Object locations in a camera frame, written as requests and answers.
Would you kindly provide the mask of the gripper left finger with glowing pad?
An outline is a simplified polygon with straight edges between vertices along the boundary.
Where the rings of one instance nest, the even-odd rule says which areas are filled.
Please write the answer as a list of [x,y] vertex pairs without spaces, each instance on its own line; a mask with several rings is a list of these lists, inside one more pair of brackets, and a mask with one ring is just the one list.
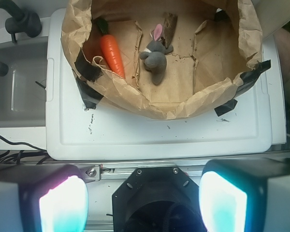
[[71,164],[0,164],[0,232],[82,232],[88,190]]

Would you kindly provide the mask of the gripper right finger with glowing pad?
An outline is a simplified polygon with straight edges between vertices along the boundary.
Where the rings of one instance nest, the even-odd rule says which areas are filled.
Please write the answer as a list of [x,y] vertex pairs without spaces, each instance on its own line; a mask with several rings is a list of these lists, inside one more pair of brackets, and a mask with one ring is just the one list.
[[208,161],[199,206],[209,232],[290,232],[290,158]]

